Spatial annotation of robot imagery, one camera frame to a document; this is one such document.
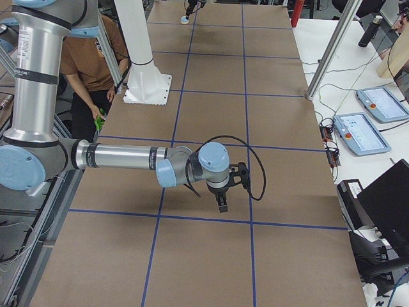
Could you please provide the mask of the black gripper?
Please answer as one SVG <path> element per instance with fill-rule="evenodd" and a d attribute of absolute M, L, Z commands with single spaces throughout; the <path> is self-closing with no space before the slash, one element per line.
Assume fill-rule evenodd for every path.
<path fill-rule="evenodd" d="M 207 185 L 208 190 L 215 195 L 217 200 L 218 208 L 220 213 L 225 213 L 228 211 L 228 203 L 226 193 L 229 190 L 229 187 L 212 187 Z"/>
<path fill-rule="evenodd" d="M 186 16 L 188 17 L 191 13 L 192 13 L 192 9 L 195 8 L 195 6 L 197 5 L 197 0 L 188 0 L 188 7 L 187 7 L 187 11 L 186 11 Z"/>

